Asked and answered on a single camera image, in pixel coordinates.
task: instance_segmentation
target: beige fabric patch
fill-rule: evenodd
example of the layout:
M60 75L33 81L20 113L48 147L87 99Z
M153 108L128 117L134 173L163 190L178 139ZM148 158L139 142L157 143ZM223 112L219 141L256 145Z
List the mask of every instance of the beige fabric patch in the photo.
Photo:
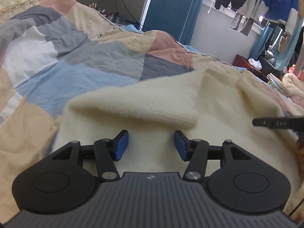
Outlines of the beige fabric patch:
M0 67L0 112L5 108L7 102L16 93L10 77L4 68Z
M60 125L42 108L23 98L0 129L0 222L5 223L19 211L11 188L16 176L44 156Z
M76 3L65 17L77 28L88 34L89 39L115 29L115 25L88 6Z
M108 43L111 41L122 42L130 50L136 51L138 54L144 54L151 48L157 31L148 31L143 34L137 32L122 31L120 29L110 31L106 35L100 37L98 42Z
M204 65L206 63L213 63L214 60L212 58L212 56L204 56L204 55L201 55L201 54L195 54L193 53L192 54L192 63L193 63L193 68L196 69L196 70L199 70L199 69L202 69L204 68Z

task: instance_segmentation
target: circular button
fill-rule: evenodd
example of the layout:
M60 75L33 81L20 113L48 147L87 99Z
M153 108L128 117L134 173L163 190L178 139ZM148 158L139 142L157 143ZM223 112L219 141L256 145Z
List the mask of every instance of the circular button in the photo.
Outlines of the circular button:
M195 171L190 171L186 174L186 178L191 180L197 180L201 177L201 174Z
M263 175L257 173L242 173L233 179L234 185L246 193L260 193L269 186L269 181Z
M34 186L36 189L47 192L54 193L66 188L69 185L69 178L62 173L45 173L38 176L34 180Z
M117 177L117 174L115 172L112 172L112 171L107 171L107 172L104 172L101 176L104 179L113 180Z

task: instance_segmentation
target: bed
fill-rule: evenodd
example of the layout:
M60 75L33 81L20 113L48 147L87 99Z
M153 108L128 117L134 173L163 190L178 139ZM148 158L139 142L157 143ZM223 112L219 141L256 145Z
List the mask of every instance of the bed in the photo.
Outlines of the bed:
M71 140L92 143L122 129L130 146L116 164L121 174L183 172L173 145L180 129L213 145L232 139L285 174L286 213L301 197L296 136L251 120L304 109L165 32L118 29L74 0L45 0L0 26L0 62L0 222L18 212L11 185L20 172Z

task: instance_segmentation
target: logo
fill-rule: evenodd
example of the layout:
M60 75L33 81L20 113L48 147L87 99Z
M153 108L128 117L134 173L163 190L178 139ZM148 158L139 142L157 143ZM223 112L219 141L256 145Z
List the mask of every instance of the logo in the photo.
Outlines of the logo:
M149 176L147 176L147 178L148 178L149 180L153 180L153 179L155 178L155 176L149 175Z

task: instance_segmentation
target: pink fabric patch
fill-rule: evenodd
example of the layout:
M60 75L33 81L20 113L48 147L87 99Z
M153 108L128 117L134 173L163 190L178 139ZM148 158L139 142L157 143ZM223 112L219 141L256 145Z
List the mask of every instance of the pink fabric patch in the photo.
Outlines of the pink fabric patch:
M292 102L301 106L304 109L304 99L302 99L300 96L293 95L293 96L290 96L290 99L292 100Z
M45 0L40 6L51 7L62 15L66 15L70 9L77 3L75 0Z
M179 45L168 33L158 31L147 54L165 59L187 68L193 68L192 55Z

